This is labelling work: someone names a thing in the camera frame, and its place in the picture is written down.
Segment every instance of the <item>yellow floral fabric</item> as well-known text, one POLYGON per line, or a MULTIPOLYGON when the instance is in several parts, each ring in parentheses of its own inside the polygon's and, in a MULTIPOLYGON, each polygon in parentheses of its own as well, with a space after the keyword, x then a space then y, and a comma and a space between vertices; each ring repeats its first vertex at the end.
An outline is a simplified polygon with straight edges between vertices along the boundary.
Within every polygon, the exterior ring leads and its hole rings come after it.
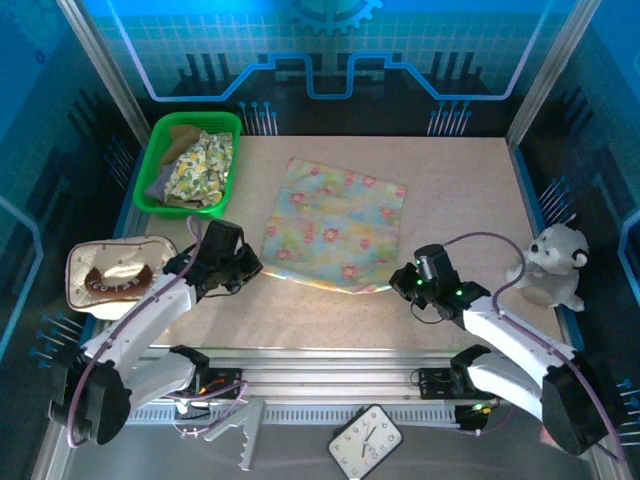
POLYGON ((167 205, 194 208, 220 203, 233 158, 231 133, 202 132, 197 143, 178 157, 164 187, 167 205))

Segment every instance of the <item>stuffed bear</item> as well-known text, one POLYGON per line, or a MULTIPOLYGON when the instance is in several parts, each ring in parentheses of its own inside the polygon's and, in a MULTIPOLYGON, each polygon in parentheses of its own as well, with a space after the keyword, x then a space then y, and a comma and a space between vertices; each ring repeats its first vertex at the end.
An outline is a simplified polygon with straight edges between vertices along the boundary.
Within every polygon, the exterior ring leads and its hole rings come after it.
MULTIPOLYGON (((579 269, 589 261, 589 247, 584 235, 566 223, 550 226, 522 252, 526 273, 515 288, 532 303, 548 307, 563 304, 581 312, 584 302, 575 291, 580 279, 579 269)), ((515 280, 520 269, 521 265, 510 268, 507 281, 515 280)))

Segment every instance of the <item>pastel floral cloth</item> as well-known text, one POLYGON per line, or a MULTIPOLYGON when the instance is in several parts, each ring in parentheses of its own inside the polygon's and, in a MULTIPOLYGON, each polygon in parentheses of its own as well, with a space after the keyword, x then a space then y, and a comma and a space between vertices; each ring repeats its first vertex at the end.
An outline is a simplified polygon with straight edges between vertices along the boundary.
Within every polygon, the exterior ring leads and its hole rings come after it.
POLYGON ((291 159, 266 225, 268 275, 345 293, 389 288, 406 188, 291 159))

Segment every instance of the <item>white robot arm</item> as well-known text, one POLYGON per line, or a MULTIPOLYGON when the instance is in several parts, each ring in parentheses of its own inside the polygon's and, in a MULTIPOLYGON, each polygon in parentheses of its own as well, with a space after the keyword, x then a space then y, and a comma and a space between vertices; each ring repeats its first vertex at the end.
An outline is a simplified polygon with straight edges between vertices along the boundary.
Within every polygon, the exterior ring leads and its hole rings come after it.
MULTIPOLYGON (((391 286, 419 308, 434 306, 444 319, 500 352, 476 345, 451 360, 451 379, 458 396, 482 391, 504 398, 542 421, 566 451, 579 454, 603 438, 607 429, 574 372, 567 368, 569 361, 588 378, 609 416, 621 421, 624 410, 615 383, 606 376, 606 369, 598 370, 597 358, 537 332, 508 312, 507 321, 496 311, 487 290, 474 282, 460 282, 441 245, 417 250, 415 259, 417 268, 408 263, 397 270, 391 286)), ((209 225, 195 260, 189 273, 176 279, 191 257, 186 251, 172 259, 164 275, 139 301, 146 308, 135 319, 129 318, 118 336, 113 338, 113 333, 126 316, 86 342, 81 356, 54 363, 51 419, 67 424, 80 376, 91 363, 95 367, 86 385, 80 385, 73 434, 98 444, 110 441, 131 411, 175 391, 197 394, 207 385, 209 359, 184 346, 136 368, 146 348, 206 292, 224 286, 234 294, 262 268, 244 242, 242 229, 223 221, 209 225)))
POLYGON ((625 412, 600 358, 536 331, 477 283, 461 282, 442 245, 427 245, 414 256, 417 267, 407 263, 397 270, 391 286, 421 309, 432 305, 443 319, 500 352, 475 345, 451 360, 458 395, 483 391, 508 400, 538 418, 572 454, 612 433, 612 423, 619 424, 625 412))
POLYGON ((233 295, 262 269, 242 229, 228 222, 212 221, 196 250, 195 258, 189 255, 190 247, 171 259, 129 313, 86 342, 80 356, 73 352, 71 358, 59 356, 52 362, 54 396, 48 416, 67 425, 74 412, 73 438, 107 443, 130 412, 172 392, 198 394, 210 383, 209 358, 185 346, 136 367, 147 347, 206 292, 223 286, 233 295), (82 382, 86 371, 90 373, 82 382))

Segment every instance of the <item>floral cloth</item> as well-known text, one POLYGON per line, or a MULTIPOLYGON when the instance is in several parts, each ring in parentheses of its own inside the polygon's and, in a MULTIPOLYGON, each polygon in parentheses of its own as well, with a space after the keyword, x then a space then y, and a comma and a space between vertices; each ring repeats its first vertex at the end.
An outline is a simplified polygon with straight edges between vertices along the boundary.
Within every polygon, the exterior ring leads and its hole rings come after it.
POLYGON ((169 181, 164 187, 167 205, 217 205, 224 195, 231 159, 233 135, 202 132, 200 140, 178 157, 169 181))
POLYGON ((406 188, 291 159, 262 245, 264 272, 346 293, 389 288, 406 188))

